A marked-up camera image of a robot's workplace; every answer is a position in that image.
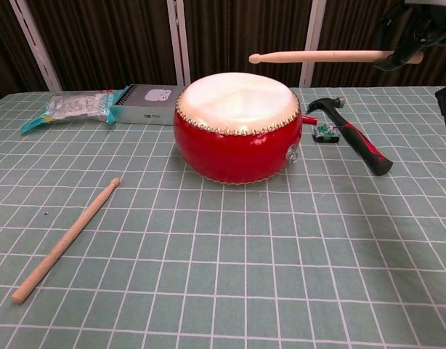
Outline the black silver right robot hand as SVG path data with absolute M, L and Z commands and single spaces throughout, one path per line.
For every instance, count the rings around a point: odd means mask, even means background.
M 391 27 L 407 12 L 410 18 L 397 47 L 374 62 L 382 71 L 394 71 L 407 65 L 427 47 L 446 47 L 446 1 L 397 1 L 381 18 L 377 38 L 379 50 L 384 49 Z

